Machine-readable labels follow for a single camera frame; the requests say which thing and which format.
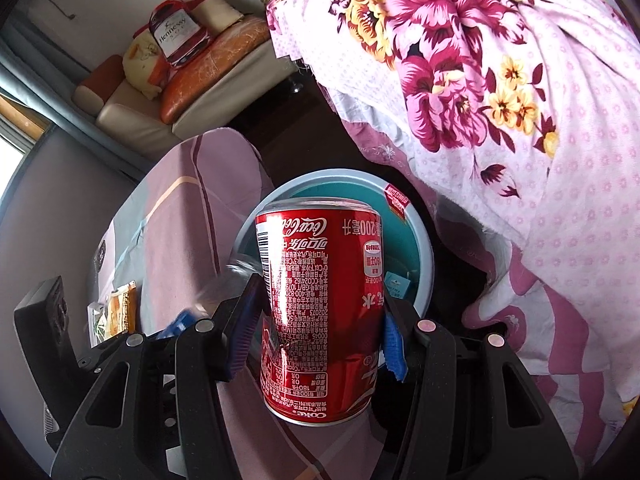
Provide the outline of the orange snack bag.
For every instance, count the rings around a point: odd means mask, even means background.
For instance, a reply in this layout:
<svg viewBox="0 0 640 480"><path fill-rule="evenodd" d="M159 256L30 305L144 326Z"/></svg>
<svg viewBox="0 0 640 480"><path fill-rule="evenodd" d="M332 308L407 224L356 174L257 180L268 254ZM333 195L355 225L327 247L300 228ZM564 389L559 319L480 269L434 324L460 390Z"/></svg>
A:
<svg viewBox="0 0 640 480"><path fill-rule="evenodd" d="M133 333L137 323L137 285L129 282L108 297L104 335L110 339L121 333Z"/></svg>

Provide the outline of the clear plastic water bottle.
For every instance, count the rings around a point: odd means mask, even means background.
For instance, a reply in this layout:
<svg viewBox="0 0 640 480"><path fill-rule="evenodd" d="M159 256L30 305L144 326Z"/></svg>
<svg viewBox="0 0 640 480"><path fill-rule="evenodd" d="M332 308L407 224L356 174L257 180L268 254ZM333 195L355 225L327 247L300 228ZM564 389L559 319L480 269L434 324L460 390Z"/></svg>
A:
<svg viewBox="0 0 640 480"><path fill-rule="evenodd" d="M255 273L262 273L262 265L255 258L248 255L232 257L221 272L195 295L193 304L183 309L154 338L177 337L202 318L210 318L224 300L241 296L250 277Z"/></svg>

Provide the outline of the red cola can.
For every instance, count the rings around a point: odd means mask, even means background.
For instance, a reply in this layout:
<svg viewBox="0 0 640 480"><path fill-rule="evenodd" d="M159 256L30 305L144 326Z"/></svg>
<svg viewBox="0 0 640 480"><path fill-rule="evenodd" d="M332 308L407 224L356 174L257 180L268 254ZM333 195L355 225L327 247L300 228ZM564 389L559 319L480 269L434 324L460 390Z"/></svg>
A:
<svg viewBox="0 0 640 480"><path fill-rule="evenodd" d="M256 214L270 311L260 388L277 416L330 426L366 409L384 325L382 220L360 200L276 200Z"/></svg>

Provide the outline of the teal trash bin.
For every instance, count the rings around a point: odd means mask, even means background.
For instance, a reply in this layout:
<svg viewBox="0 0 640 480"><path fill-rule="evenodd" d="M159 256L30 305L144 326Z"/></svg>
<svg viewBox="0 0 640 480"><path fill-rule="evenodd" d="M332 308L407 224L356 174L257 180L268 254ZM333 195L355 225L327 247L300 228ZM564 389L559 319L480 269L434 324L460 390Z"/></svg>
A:
<svg viewBox="0 0 640 480"><path fill-rule="evenodd" d="M387 181L364 171L325 169L303 174L268 194L250 213L235 237L232 252L258 257L255 217L265 206L294 197L341 197L369 204L381 216L385 270L409 282L406 299L421 318L431 301L434 256L416 207Z"/></svg>

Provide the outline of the green white snack wrapper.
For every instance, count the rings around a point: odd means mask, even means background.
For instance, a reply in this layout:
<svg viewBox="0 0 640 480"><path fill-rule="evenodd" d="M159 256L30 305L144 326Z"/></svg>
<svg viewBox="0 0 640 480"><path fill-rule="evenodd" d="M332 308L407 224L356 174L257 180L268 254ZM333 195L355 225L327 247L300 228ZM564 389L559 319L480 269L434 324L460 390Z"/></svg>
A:
<svg viewBox="0 0 640 480"><path fill-rule="evenodd" d="M100 302L92 302L87 307L90 346L96 347L106 339L107 307Z"/></svg>

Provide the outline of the yellow plush pillow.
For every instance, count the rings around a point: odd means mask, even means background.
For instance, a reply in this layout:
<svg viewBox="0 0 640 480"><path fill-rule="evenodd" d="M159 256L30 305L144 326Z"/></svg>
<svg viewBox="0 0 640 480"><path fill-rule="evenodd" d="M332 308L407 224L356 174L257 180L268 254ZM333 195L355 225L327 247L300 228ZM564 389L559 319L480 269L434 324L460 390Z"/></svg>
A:
<svg viewBox="0 0 640 480"><path fill-rule="evenodd" d="M168 67L160 48L142 36L136 38L122 57L122 68L131 87L152 101L163 91Z"/></svg>

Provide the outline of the pink floral quilt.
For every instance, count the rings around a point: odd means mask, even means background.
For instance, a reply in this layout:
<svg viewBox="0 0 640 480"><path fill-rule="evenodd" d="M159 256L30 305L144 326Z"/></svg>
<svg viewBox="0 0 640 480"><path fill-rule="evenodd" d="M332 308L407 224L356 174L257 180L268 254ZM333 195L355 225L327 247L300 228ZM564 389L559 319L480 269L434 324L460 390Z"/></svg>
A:
<svg viewBox="0 0 640 480"><path fill-rule="evenodd" d="M615 0L271 0L360 152L487 275L586 474L639 399L639 43Z"/></svg>

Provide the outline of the red gift bag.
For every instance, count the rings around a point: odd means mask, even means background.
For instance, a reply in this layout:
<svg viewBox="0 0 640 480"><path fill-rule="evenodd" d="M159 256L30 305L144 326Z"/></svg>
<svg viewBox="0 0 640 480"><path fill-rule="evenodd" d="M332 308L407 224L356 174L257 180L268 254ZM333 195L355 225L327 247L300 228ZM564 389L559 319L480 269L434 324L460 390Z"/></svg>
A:
<svg viewBox="0 0 640 480"><path fill-rule="evenodd" d="M150 32L166 62L175 70L192 62L212 41L209 31L183 0L160 3L144 29Z"/></svg>

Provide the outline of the beige sofa orange cushion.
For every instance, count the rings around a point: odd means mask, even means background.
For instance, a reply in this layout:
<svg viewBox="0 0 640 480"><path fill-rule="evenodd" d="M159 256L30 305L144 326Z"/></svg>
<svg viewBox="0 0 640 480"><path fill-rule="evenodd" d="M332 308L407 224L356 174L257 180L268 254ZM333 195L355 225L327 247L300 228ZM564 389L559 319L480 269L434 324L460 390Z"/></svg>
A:
<svg viewBox="0 0 640 480"><path fill-rule="evenodd" d="M266 21L243 14L226 0L189 0L195 18L212 36L192 62L168 77L150 101L131 87L124 54L107 58L73 93L73 102L126 148L149 160L162 158L179 142L228 125L250 104L297 70L273 51Z"/></svg>

